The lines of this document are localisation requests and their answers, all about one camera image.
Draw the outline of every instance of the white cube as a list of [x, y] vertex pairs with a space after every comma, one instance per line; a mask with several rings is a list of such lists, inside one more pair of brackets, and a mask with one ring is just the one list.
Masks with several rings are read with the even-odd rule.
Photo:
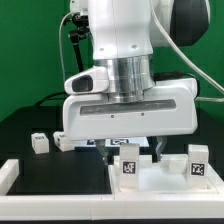
[[121, 144], [120, 147], [120, 190], [138, 190], [139, 145]]
[[54, 135], [54, 143], [55, 145], [62, 151], [72, 151], [75, 149], [75, 143], [70, 141], [64, 132], [55, 132]]
[[49, 140], [44, 133], [32, 134], [31, 142], [36, 154], [49, 153]]
[[188, 185], [191, 188], [207, 189], [208, 146], [189, 145], [188, 158]]

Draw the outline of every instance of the white platform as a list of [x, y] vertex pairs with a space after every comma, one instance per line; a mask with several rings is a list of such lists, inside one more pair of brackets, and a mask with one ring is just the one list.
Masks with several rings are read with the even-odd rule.
[[0, 220], [224, 218], [224, 183], [212, 167], [207, 189], [189, 189], [184, 174], [167, 172], [169, 158], [159, 167], [140, 157], [139, 192], [119, 191], [115, 158], [109, 166], [111, 195], [1, 196]]

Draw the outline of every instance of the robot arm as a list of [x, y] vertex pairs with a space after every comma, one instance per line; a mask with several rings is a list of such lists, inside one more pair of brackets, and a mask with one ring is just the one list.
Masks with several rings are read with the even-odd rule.
[[[195, 44], [209, 27], [210, 5], [208, 0], [153, 0], [153, 7], [159, 22], [177, 46]], [[81, 16], [87, 15], [88, 0], [71, 0], [70, 11], [79, 12]], [[153, 20], [151, 20], [150, 30], [153, 47], [169, 46]]]
[[[204, 3], [207, 19], [199, 27], [205, 32], [209, 23], [207, 1], [185, 1], [190, 5], [200, 2], [198, 10], [203, 9]], [[168, 21], [164, 25], [168, 33], [176, 26], [172, 21], [177, 13], [173, 12], [181, 9], [178, 3], [185, 1], [153, 1], [162, 23]], [[156, 31], [150, 12], [149, 0], [139, 0], [137, 4], [129, 0], [88, 1], [95, 66], [65, 83], [71, 96], [64, 103], [63, 122], [71, 140], [190, 134], [197, 128], [195, 79], [154, 82], [154, 42], [149, 33], [152, 37]], [[162, 39], [157, 41], [159, 46], [162, 43], [165, 44]], [[94, 73], [97, 69], [103, 71], [100, 76]], [[75, 86], [83, 89], [77, 92]]]

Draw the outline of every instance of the small white block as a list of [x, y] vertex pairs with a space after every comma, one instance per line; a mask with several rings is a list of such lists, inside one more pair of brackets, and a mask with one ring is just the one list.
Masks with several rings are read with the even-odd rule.
[[139, 160], [139, 144], [122, 143], [120, 160]]
[[55, 145], [62, 151], [72, 151], [75, 149], [75, 143], [70, 141], [64, 132], [55, 132], [54, 135], [54, 143]]
[[187, 171], [188, 157], [184, 155], [173, 156], [169, 161], [169, 172], [183, 174]]
[[121, 191], [138, 190], [139, 145], [121, 144], [119, 188]]
[[208, 146], [189, 145], [187, 182], [191, 188], [207, 189]]
[[36, 154], [49, 153], [49, 140], [44, 133], [32, 134], [31, 141]]
[[209, 150], [207, 145], [189, 145], [189, 161], [198, 161], [208, 163]]

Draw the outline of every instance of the black cable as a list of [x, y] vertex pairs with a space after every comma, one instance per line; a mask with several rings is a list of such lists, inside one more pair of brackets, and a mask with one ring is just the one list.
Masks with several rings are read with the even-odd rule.
[[82, 56], [81, 56], [79, 45], [78, 44], [73, 44], [73, 48], [74, 48], [74, 51], [75, 51], [75, 56], [76, 56], [76, 61], [77, 61], [77, 64], [78, 64], [79, 72], [83, 72], [84, 67], [83, 67]]
[[48, 101], [48, 100], [54, 100], [54, 99], [51, 99], [52, 97], [55, 97], [55, 96], [61, 96], [61, 95], [66, 95], [66, 97], [67, 97], [67, 93], [66, 93], [66, 92], [57, 92], [57, 93], [53, 93], [53, 94], [50, 94], [50, 95], [44, 97], [42, 100], [36, 102], [36, 103], [34, 104], [34, 106], [35, 106], [35, 107], [38, 107], [38, 106], [40, 106], [42, 103], [44, 103], [45, 101]]

